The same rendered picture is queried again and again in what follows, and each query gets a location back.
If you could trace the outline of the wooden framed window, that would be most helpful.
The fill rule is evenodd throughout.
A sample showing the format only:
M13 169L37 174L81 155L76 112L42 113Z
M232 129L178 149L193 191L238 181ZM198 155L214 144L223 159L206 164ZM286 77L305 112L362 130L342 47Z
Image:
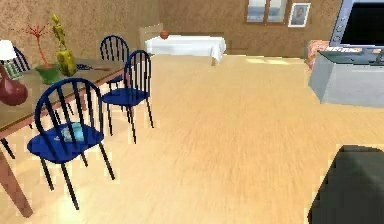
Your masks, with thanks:
M289 0L247 0L248 23L284 23Z

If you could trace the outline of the brown wooden dining table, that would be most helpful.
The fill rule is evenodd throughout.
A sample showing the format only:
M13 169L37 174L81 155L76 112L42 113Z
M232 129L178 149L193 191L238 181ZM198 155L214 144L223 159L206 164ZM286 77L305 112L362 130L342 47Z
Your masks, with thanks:
M93 70L78 71L74 76L64 78L64 81L81 78L87 79L95 85L102 85L116 77L124 68L123 62L96 59L79 59L79 62L93 67ZM49 88L49 85L42 83L39 74L35 70L24 72L21 83L28 91L25 102L18 106L8 106L0 103L0 139L8 137L34 121L36 103ZM22 191L6 155L7 151L0 143L0 193L2 191L6 192L19 213L25 218L29 218L33 214L32 207Z

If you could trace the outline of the yellow figure statue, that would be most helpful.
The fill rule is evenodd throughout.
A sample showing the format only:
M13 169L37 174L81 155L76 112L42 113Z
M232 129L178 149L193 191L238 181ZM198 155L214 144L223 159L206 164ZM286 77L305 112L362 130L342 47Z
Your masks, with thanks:
M60 71L64 76L72 77L77 72L77 65L75 63L74 56L72 51L66 46L64 29L56 14L52 15L52 21L55 23L53 26L53 33L58 40L56 58Z

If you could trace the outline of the red plant in green pot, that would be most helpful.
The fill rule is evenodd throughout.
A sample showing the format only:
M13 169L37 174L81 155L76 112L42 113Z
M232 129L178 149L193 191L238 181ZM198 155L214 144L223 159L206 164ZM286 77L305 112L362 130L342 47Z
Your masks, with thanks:
M42 59L42 63L37 65L35 67L35 70L39 73L43 84L52 85L60 80L60 75L58 65L56 63L49 63L42 49L41 37L48 33L46 27L47 25L28 25L26 33L35 37L37 43L37 50Z

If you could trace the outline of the white cloth covered table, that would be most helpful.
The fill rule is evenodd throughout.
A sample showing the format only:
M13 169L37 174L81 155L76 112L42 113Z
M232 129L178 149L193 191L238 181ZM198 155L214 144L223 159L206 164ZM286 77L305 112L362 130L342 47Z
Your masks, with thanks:
M206 56L212 58L212 65L219 63L226 51L223 37L169 35L145 41L145 50L151 54L176 56Z

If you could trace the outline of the grey television stand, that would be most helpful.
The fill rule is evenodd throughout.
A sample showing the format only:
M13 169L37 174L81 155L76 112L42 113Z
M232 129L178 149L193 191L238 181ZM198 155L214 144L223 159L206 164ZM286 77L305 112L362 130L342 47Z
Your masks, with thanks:
M308 86L321 103L384 108L384 58L376 54L319 51Z

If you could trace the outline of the light blue cloth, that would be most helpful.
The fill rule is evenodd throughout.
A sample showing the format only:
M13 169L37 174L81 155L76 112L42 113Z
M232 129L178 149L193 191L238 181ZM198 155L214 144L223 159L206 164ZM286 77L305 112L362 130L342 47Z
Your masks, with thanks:
M70 129L68 126L64 127L61 131L61 134L64 138L65 142L72 142L72 138L75 138L76 141L83 141L84 140L84 134L82 131L82 126L78 122L74 122L71 124L73 132L70 132Z

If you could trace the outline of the dark red round vase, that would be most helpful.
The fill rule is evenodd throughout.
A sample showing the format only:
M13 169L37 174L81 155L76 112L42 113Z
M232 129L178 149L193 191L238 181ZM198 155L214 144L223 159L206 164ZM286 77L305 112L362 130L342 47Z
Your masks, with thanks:
M0 102L8 106L23 104L28 97L27 88L23 84L11 80L2 64L0 64L0 76Z

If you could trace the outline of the grey framed television set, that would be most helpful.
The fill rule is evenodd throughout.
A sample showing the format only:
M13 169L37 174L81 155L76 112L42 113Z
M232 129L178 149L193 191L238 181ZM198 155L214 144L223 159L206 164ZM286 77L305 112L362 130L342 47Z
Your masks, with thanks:
M342 0L330 45L384 48L384 0Z

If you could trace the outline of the white framed picture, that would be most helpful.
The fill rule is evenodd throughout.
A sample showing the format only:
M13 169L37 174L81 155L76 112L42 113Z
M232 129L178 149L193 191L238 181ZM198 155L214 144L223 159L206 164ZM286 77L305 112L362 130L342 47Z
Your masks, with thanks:
M293 3L289 17L289 27L304 28L309 15L310 3Z

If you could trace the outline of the beige chair back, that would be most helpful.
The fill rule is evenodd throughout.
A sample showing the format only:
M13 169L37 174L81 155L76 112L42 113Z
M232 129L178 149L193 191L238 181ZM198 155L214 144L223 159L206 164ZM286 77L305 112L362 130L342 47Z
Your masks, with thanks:
M159 36L162 30L163 30L162 23L147 26L147 27L140 27L139 28L140 48L145 50L145 42L149 39Z

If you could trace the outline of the blue spindle-back chair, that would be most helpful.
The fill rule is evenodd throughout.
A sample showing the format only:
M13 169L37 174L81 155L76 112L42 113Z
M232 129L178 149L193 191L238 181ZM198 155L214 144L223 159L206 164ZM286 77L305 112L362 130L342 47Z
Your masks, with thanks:
M136 142L133 108L145 101L151 127L154 127L151 106L149 102L151 92L152 63L151 57L145 50L136 50L128 57L123 70L123 83L121 88L114 89L102 96L107 106L108 124L112 132L111 105L126 109L127 120L131 124L133 142Z
M13 63L20 72L25 72L30 70L29 63L25 55L17 48L14 48L16 57L13 59Z
M126 41L117 35L108 35L103 38L99 47L102 60L126 62L130 49Z
M70 88L74 96L79 120L70 118L64 95L65 87ZM100 89L89 80L71 79L58 81L51 85L39 98L34 115L35 126L38 134L27 144L28 151L40 159L42 168L51 190L54 189L52 178L46 164L47 161L59 164L76 210L79 204L73 189L66 164L77 157L81 157L84 165L88 166L85 152L98 145L104 162L112 180L115 179L114 171L104 149L104 118ZM73 132L71 124L78 122L82 126L83 141L65 142L61 134L64 127L68 126Z

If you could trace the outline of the white shade table lamp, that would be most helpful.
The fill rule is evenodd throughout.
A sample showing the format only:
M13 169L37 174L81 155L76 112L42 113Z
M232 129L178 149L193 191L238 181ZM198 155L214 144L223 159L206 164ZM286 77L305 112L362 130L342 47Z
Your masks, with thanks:
M22 78L13 62L16 57L12 42L10 40L0 40L0 75L3 79L10 78L19 81Z

